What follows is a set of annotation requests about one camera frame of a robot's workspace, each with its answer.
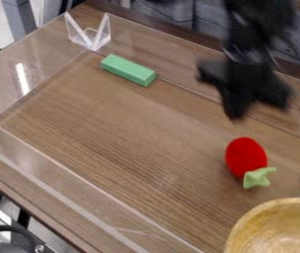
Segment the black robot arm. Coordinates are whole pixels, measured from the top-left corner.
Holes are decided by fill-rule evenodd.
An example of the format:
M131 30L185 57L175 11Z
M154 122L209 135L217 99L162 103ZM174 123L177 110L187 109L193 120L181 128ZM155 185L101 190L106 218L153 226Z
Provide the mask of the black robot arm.
M292 0L225 0L229 34L225 61L201 60L198 79L214 86L230 120L241 120L252 105L262 102L285 111L294 90L274 71L272 48L276 40L289 41L296 25Z

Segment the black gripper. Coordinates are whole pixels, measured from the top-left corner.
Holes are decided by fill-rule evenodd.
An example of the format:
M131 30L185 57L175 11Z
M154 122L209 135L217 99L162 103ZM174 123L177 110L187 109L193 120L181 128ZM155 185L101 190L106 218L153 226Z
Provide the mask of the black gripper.
M201 60L199 80L218 90L225 113L231 121L241 120L256 99L278 109L288 109L294 96L290 85L274 72L269 48L225 48L226 60Z

